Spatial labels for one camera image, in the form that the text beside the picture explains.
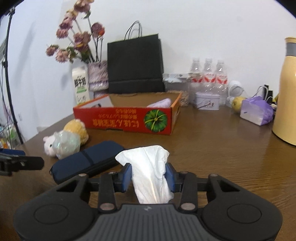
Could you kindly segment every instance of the plastic bottle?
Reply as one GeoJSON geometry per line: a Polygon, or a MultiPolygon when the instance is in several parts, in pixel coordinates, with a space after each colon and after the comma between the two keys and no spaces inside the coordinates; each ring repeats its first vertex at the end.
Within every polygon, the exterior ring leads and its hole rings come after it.
{"type": "Polygon", "coordinates": [[[227,91],[227,72],[224,66],[223,60],[218,60],[217,67],[216,67],[216,84],[214,88],[214,92],[220,95],[219,105],[225,105],[226,99],[228,97],[227,91]]]}
{"type": "Polygon", "coordinates": [[[216,75],[212,70],[212,64],[213,60],[211,58],[206,58],[202,75],[203,91],[206,93],[213,92],[213,87],[216,82],[216,75]]]}
{"type": "Polygon", "coordinates": [[[202,69],[199,58],[193,59],[191,69],[188,74],[191,77],[189,102],[194,103],[195,93],[201,91],[202,87],[202,69]]]}

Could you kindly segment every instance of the purple tissue pack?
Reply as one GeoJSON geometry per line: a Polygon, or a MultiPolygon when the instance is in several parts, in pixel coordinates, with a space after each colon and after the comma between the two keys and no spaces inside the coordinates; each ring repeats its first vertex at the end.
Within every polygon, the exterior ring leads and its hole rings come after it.
{"type": "Polygon", "coordinates": [[[258,126],[271,122],[273,114],[272,107],[261,96],[255,96],[242,101],[240,117],[258,126]]]}

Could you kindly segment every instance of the screw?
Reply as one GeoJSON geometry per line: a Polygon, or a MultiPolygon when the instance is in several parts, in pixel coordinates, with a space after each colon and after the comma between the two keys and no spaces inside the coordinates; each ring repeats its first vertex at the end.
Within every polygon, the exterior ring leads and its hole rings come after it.
{"type": "Polygon", "coordinates": [[[195,209],[195,205],[193,203],[186,202],[181,205],[181,208],[185,211],[192,211],[195,209]]]}
{"type": "Polygon", "coordinates": [[[102,209],[103,211],[111,211],[115,208],[114,204],[112,203],[103,203],[100,205],[100,209],[102,209]]]}

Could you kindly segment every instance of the white wall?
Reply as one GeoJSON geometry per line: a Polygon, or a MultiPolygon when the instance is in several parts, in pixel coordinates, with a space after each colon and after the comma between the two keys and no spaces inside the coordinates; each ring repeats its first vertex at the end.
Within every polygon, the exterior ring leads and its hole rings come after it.
{"type": "MultiPolygon", "coordinates": [[[[75,105],[71,65],[45,55],[46,44],[58,42],[59,21],[74,2],[25,0],[16,8],[9,39],[9,82],[26,139],[37,133],[37,126],[52,125],[71,114],[75,105]]],[[[296,35],[295,18],[275,0],[95,0],[90,18],[106,27],[104,58],[107,42],[122,39],[140,20],[144,35],[159,33],[165,72],[187,72],[193,57],[223,59],[229,79],[240,81],[249,95],[265,83],[278,92],[284,38],[296,35]]]]}

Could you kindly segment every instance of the wood grain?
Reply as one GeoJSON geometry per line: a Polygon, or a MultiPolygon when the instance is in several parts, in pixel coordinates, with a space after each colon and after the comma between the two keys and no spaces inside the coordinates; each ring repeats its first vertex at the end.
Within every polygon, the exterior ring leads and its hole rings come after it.
{"type": "MultiPolygon", "coordinates": [[[[12,226],[13,213],[23,203],[55,186],[49,170],[57,160],[44,154],[43,137],[63,129],[72,118],[61,120],[21,147],[27,155],[44,158],[43,170],[0,177],[0,240],[19,240],[12,226]]],[[[274,203],[284,220],[276,240],[295,241],[296,148],[278,139],[271,128],[272,124],[259,127],[243,120],[227,107],[219,111],[186,107],[181,108],[171,136],[88,130],[90,140],[83,148],[105,140],[113,140],[125,148],[161,145],[170,152],[169,162],[177,171],[191,171],[199,177],[218,173],[274,203]]],[[[132,187],[116,197],[119,205],[137,202],[132,187]]],[[[205,195],[199,197],[200,205],[205,205],[205,195]]],[[[90,205],[96,204],[97,194],[93,193],[90,205]]]]}

